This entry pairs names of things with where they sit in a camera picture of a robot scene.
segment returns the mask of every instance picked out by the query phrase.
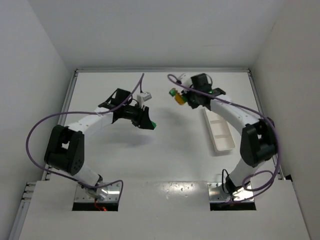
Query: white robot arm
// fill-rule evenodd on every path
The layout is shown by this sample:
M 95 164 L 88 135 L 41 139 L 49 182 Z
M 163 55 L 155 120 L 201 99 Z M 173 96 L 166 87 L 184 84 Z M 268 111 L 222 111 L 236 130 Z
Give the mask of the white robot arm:
M 45 163 L 64 171 L 80 183 L 95 187 L 101 186 L 102 177 L 85 163 L 85 135 L 92 135 L 120 118 L 131 120 L 131 123 L 140 129 L 153 130 L 156 127 L 156 124 L 149 118 L 149 108 L 144 105 L 144 102 L 151 98 L 148 92 L 141 92 L 137 95 L 136 105 L 130 105 L 132 102 L 130 99 L 113 112 L 99 114 L 114 109 L 129 95 L 129 91 L 118 88 L 94 110 L 96 114 L 87 115 L 68 126 L 56 125 L 52 129 L 47 145 L 44 156 Z M 87 193 L 94 197 L 99 196 L 98 191 L 101 189 L 87 189 Z
M 212 89 L 212 83 L 208 82 L 205 73 L 192 77 L 184 73 L 178 77 L 177 80 L 181 86 L 192 88 L 212 95 L 213 97 L 218 97 L 221 100 L 231 102 L 230 97 L 226 95 L 222 89 Z M 239 107 L 190 90 L 184 89 L 179 93 L 173 88 L 169 94 L 173 96 L 180 105 L 188 103 L 192 109 L 198 106 L 204 106 L 210 111 L 217 113 L 229 122 L 241 135 L 241 159 L 235 169 L 226 177 L 224 186 L 230 195 L 242 187 L 244 179 L 246 179 L 245 184 L 247 184 L 250 181 L 248 176 L 253 175 L 265 161 L 277 153 L 276 138 L 267 121 L 259 119 Z

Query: white table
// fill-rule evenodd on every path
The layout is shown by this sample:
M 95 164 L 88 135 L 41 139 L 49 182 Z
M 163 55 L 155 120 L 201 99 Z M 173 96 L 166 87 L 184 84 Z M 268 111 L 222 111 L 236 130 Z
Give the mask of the white table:
M 167 74 L 172 72 L 145 72 L 143 90 L 152 94 L 146 105 L 150 119 L 157 123 L 154 131 L 120 119 L 87 139 L 87 164 L 105 181 L 124 181 L 118 212 L 71 211 L 76 184 L 52 175 L 50 181 L 36 185 L 21 240 L 309 238 L 290 181 L 277 180 L 256 198 L 256 211 L 210 211 L 207 182 L 219 182 L 223 168 L 233 170 L 240 159 L 241 138 L 230 127 L 236 149 L 226 155 L 214 153 L 200 108 L 180 106 L 169 96 L 173 85 Z M 213 86 L 225 90 L 234 102 L 257 110 L 247 72 L 205 72 L 213 78 Z M 116 88 L 131 91 L 141 73 L 80 72 L 65 107 L 69 111 L 93 111 Z M 65 124 L 82 117 L 68 115 Z M 268 161 L 263 168 L 273 171 L 273 162 Z M 269 177 L 257 176 L 253 187 Z

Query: plastic tray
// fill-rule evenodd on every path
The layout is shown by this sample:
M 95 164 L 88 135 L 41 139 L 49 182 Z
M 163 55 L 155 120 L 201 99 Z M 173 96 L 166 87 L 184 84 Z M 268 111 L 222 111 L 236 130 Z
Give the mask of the plastic tray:
M 231 151 L 236 147 L 227 121 L 220 115 L 203 109 L 214 150 L 218 153 Z

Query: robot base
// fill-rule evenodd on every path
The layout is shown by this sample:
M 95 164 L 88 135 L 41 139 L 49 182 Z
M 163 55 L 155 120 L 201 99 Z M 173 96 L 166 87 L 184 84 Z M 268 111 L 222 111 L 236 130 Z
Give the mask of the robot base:
M 235 202 L 248 198 L 251 199 L 233 204 L 224 204 L 231 200 L 231 196 L 223 192 L 221 182 L 208 182 L 208 193 L 211 211 L 256 210 L 255 200 L 251 198 L 254 195 L 252 191 L 240 188 L 234 192 L 232 198 Z
M 99 208 L 106 208 L 106 212 L 118 211 L 118 199 L 121 190 L 121 183 L 115 183 L 111 186 L 104 187 L 104 199 L 96 201 L 92 196 L 86 193 L 85 188 L 78 184 L 74 194 L 72 211 L 101 211 Z

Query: cable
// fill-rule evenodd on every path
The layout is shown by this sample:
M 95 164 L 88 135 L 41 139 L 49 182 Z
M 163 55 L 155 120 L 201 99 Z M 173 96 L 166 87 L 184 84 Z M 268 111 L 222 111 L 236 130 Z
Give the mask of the cable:
M 94 200 L 94 207 L 96 209 L 99 209 L 99 211 L 107 211 L 107 209 L 104 206 L 98 206 L 97 205 L 97 199 Z
M 73 177 L 71 177 L 71 176 L 68 176 L 68 175 L 65 175 L 65 174 L 62 174 L 62 173 L 59 173 L 59 172 L 56 172 L 56 171 L 52 171 L 52 170 L 50 170 L 50 169 L 47 169 L 47 168 L 41 166 L 40 164 L 38 164 L 38 163 L 33 159 L 33 157 L 31 156 L 30 149 L 29 149 L 29 141 L 30 141 L 30 137 L 31 137 L 32 133 L 34 132 L 34 130 L 36 129 L 36 127 L 37 127 L 39 124 L 41 124 L 42 122 L 44 122 L 45 120 L 47 120 L 47 119 L 50 119 L 50 118 L 53 118 L 53 117 L 57 117 L 57 116 L 61 116 L 61 115 L 68 115 L 68 114 L 103 115 L 103 114 L 112 113 L 112 112 L 118 110 L 119 108 L 121 108 L 122 105 L 124 105 L 124 104 L 131 98 L 131 96 L 132 96 L 132 95 L 134 94 L 134 92 L 137 90 L 137 88 L 139 87 L 139 85 L 141 85 L 144 76 L 145 76 L 145 74 L 142 73 L 139 82 L 138 82 L 137 85 L 134 87 L 134 89 L 133 89 L 132 92 L 129 94 L 129 96 L 128 96 L 122 103 L 120 103 L 118 106 L 116 106 L 115 108 L 113 108 L 113 109 L 111 109 L 111 110 L 103 111 L 103 112 L 65 111 L 65 112 L 59 112 L 59 113 L 51 114 L 51 115 L 49 115 L 49 116 L 46 116 L 46 117 L 42 118 L 40 121 L 38 121 L 38 122 L 31 128 L 28 136 L 26 137 L 26 141 L 25 141 L 26 154 L 28 155 L 28 157 L 29 157 L 29 159 L 31 160 L 31 162 L 32 162 L 36 167 L 38 167 L 39 169 L 41 169 L 41 170 L 43 170 L 43 171 L 46 171 L 46 172 L 48 172 L 48 173 L 55 174 L 55 175 L 58 175 L 58 176 L 61 176 L 61 177 L 70 179 L 70 180 L 72 180 L 72 181 L 75 181 L 75 182 L 79 183 L 80 185 L 84 186 L 85 188 L 99 189 L 99 188 L 104 188 L 104 187 L 111 186 L 112 184 L 115 184 L 115 183 L 121 183 L 121 189 L 120 189 L 120 193 L 119 193 L 119 197 L 118 197 L 118 202 L 119 202 L 119 201 L 120 201 L 120 198 L 121 198 L 121 195 L 122 195 L 123 187 L 124 187 L 124 182 L 123 182 L 121 179 L 120 179 L 120 180 L 113 181 L 113 182 L 111 182 L 111 183 L 99 185 L 99 186 L 91 186 L 91 185 L 88 185 L 88 184 L 86 184 L 86 183 L 84 183 L 84 182 L 80 182 L 80 181 L 78 181 L 77 179 L 75 179 L 75 178 L 73 178 Z
M 225 178 L 224 178 L 224 172 L 226 173 L 226 176 L 228 177 L 229 176 L 229 173 L 226 169 L 222 169 L 222 179 L 221 179 L 221 186 L 222 186 L 222 191 L 225 193 L 225 194 L 229 194 L 228 192 L 225 191 L 225 184 L 224 184 L 224 181 L 225 181 Z
M 278 149 L 278 154 L 277 154 L 277 160 L 276 160 L 276 165 L 275 165 L 275 169 L 274 169 L 274 172 L 272 173 L 272 176 L 271 178 L 265 183 L 263 184 L 262 186 L 260 187 L 257 187 L 257 188 L 252 188 L 252 189 L 248 189 L 247 186 L 246 186 L 246 181 L 256 175 L 259 175 L 259 174 L 262 174 L 262 173 L 265 173 L 265 172 L 270 172 L 270 171 L 266 171 L 266 170 L 263 170 L 263 171 L 259 171 L 259 172 L 256 172 L 255 174 L 251 174 L 247 177 L 245 177 L 242 181 L 242 187 L 246 190 L 246 191 L 249 191 L 249 192 L 256 192 L 256 191 L 260 191 L 262 190 L 261 192 L 259 193 L 256 193 L 252 196 L 252 198 L 256 197 L 256 196 L 259 196 L 260 194 L 264 193 L 266 190 L 268 190 L 272 184 L 274 183 L 274 180 L 275 178 L 277 177 L 277 174 L 279 172 L 279 169 L 280 169 L 280 162 L 281 162 L 281 159 L 282 159 L 282 151 L 281 151 L 281 148 L 280 148 L 280 143 L 279 143 L 279 135 L 276 131 L 276 128 L 275 126 L 273 125 L 273 123 L 266 117 L 264 116 L 262 113 L 254 110 L 254 109 L 251 109 L 247 106 L 243 106 L 243 105 L 240 105 L 240 104 L 237 104 L 237 103 L 233 103 L 233 102 L 230 102 L 230 101 L 227 101 L 227 100 L 224 100 L 224 99 L 221 99 L 221 98 L 218 98 L 218 97 L 215 97 L 215 96 L 212 96 L 210 94 L 207 94 L 205 92 L 202 92 L 202 91 L 198 91 L 198 90 L 195 90 L 193 88 L 190 88 L 190 87 L 186 87 L 186 86 L 183 86 L 179 83 L 177 83 L 176 81 L 178 80 L 178 78 L 173 75 L 173 74 L 168 74 L 167 75 L 167 78 L 169 79 L 170 82 L 172 82 L 173 84 L 181 87 L 181 88 L 184 88 L 188 91 L 191 91 L 191 92 L 194 92 L 194 93 L 197 93 L 197 94 L 200 94 L 200 95 L 203 95 L 203 96 L 206 96 L 208 98 L 211 98 L 211 99 L 215 99 L 215 100 L 218 100 L 222 103 L 225 103 L 225 104 L 229 104 L 229 105 L 232 105 L 234 107 L 237 107 L 237 108 L 241 108 L 241 109 L 244 109 L 244 110 L 247 110 L 247 111 L 250 111 L 254 114 L 257 114 L 259 115 L 260 117 L 262 117 L 265 121 L 268 122 L 268 124 L 270 125 L 272 131 L 274 132 L 274 135 L 275 135 L 275 142 L 276 142 L 276 146 L 277 146 L 277 149 Z
M 143 93 L 144 91 L 142 91 L 142 81 L 140 82 L 140 93 Z
M 99 209 L 99 211 L 101 211 L 100 207 L 97 205 L 97 199 L 94 200 L 94 207 L 96 209 Z
M 136 99 L 132 98 L 131 100 L 136 101 L 136 104 L 139 106 L 139 102 Z
M 212 84 L 214 84 L 214 82 L 212 81 L 212 77 L 209 75 L 209 74 L 205 74 L 207 77 L 209 77 L 209 79 L 210 79 L 210 82 L 211 82 L 211 86 L 212 86 Z

